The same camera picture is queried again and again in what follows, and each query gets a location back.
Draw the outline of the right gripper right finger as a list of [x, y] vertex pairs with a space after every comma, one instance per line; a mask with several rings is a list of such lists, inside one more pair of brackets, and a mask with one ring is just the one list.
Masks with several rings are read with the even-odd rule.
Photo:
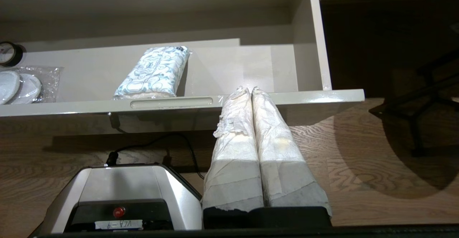
[[331, 215], [325, 190], [318, 184], [269, 94], [255, 87], [252, 106], [265, 204], [319, 206]]

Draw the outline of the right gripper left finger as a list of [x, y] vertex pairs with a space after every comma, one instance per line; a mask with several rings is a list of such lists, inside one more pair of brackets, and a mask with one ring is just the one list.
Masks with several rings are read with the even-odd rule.
[[224, 101], [202, 208], [254, 210], [264, 206], [251, 93], [238, 87]]

